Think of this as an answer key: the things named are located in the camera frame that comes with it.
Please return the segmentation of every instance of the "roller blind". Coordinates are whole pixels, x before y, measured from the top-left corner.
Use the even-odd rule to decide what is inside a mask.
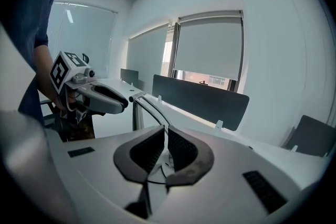
[[[241,24],[240,17],[181,23],[174,69],[238,80]]]
[[[161,73],[168,24],[129,40],[127,69],[139,72],[139,88],[152,93],[153,76]]]

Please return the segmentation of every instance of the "black rubber pad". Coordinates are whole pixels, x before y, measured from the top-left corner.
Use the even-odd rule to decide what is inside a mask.
[[[73,157],[84,155],[84,154],[87,154],[93,151],[95,150],[92,147],[84,147],[84,148],[80,148],[79,150],[68,151],[68,154],[71,158],[73,158]]]
[[[247,172],[243,176],[269,214],[287,202],[258,171]]]

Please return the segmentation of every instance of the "vent slot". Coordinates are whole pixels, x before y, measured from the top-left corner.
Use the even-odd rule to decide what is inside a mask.
[[[196,146],[177,133],[169,131],[168,149],[172,154],[175,172],[186,168],[197,157]]]
[[[90,152],[95,151],[92,147],[80,148],[79,150],[68,151],[68,154],[71,158],[84,155]]]
[[[160,131],[130,150],[131,159],[148,174],[152,171],[164,149],[164,132]]]
[[[251,171],[244,173],[243,176],[269,214],[287,202],[259,172]]]

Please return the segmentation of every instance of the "black cable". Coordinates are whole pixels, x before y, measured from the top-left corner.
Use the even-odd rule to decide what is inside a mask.
[[[162,168],[162,164],[161,164],[161,171],[162,171],[162,174],[163,174],[164,178],[167,178],[166,175],[164,174],[164,171],[163,171],[163,168]]]
[[[77,97],[79,97],[80,96],[80,93],[77,95],[77,96],[75,96],[75,97],[71,97],[71,96],[69,96],[69,94],[68,94],[68,97],[69,98],[77,98]]]
[[[166,183],[154,182],[147,180],[148,183],[158,184],[158,185],[166,185]]]

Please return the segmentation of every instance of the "window frame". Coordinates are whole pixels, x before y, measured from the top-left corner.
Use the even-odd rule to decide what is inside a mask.
[[[203,19],[203,18],[209,18],[209,17],[224,17],[224,16],[235,16],[237,13],[236,10],[223,10],[223,11],[218,11],[218,12],[209,12],[209,13],[201,13],[201,14],[193,14],[184,17],[184,19],[192,19],[192,20],[197,20],[197,19]],[[232,92],[237,92],[239,88],[239,83],[242,75],[242,69],[243,69],[243,62],[244,62],[244,16],[243,16],[243,11],[239,10],[239,16],[240,16],[240,23],[241,23],[241,43],[242,43],[242,50],[241,50],[241,55],[240,55],[240,65],[239,65],[239,73],[238,73],[238,80],[232,80],[229,79],[228,83],[228,91]],[[180,29],[181,29],[181,18],[179,18],[179,22],[175,23],[174,26],[174,34],[173,34],[173,43],[172,43],[172,51],[171,51],[171,57],[170,57],[170,63],[169,63],[169,71],[168,71],[168,77],[178,79],[178,74],[179,71],[182,72],[182,79],[185,79],[185,70],[176,70],[174,69],[175,66],[175,59],[177,55],[177,50],[178,50],[178,43],[179,43],[179,36],[180,36]]]

